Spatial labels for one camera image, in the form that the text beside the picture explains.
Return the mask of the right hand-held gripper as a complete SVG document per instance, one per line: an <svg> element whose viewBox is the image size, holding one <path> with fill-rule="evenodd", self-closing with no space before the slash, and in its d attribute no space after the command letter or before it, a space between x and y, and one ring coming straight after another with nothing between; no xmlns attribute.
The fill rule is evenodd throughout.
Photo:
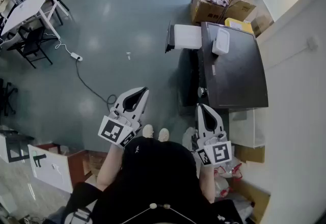
<svg viewBox="0 0 326 224"><path fill-rule="evenodd" d="M197 140L197 155L204 166L216 166L232 160L231 142L227 140L221 116L210 106L198 104L196 107L196 122L199 138ZM206 137L206 131L218 133Z"/></svg>

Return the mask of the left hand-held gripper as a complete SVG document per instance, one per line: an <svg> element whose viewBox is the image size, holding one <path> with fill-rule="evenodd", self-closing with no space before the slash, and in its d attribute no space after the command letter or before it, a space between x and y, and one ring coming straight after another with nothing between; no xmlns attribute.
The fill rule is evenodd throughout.
<svg viewBox="0 0 326 224"><path fill-rule="evenodd" d="M140 129L140 117L145 111L149 90L139 87L122 93L115 108L104 116L98 136L118 147L126 147Z"/></svg>

